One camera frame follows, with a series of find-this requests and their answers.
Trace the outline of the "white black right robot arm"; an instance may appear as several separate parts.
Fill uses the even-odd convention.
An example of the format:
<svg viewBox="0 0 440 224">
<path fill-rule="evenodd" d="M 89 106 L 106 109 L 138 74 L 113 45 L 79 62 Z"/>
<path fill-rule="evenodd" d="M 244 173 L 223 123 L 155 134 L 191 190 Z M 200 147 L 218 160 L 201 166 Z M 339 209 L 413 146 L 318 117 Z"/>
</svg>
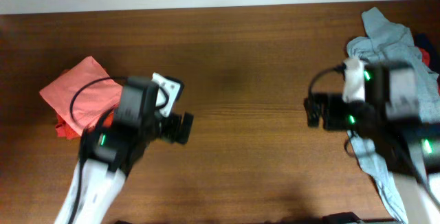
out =
<svg viewBox="0 0 440 224">
<path fill-rule="evenodd" d="M 348 60 L 316 74 L 304 100 L 307 124 L 346 131 L 360 168 L 396 223 L 439 222 L 439 123 L 419 117 L 408 63 Z"/>
</svg>

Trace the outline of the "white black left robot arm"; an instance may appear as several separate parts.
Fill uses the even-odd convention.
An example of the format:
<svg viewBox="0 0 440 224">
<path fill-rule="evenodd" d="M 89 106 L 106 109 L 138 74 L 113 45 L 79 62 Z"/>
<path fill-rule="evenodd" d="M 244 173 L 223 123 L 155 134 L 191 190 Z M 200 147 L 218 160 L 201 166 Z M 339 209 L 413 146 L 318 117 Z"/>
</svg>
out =
<svg viewBox="0 0 440 224">
<path fill-rule="evenodd" d="M 120 103 L 81 135 L 78 163 L 56 223 L 101 223 L 133 165 L 155 139 L 184 145 L 193 115 L 172 112 L 182 81 L 154 73 L 126 77 Z"/>
</svg>

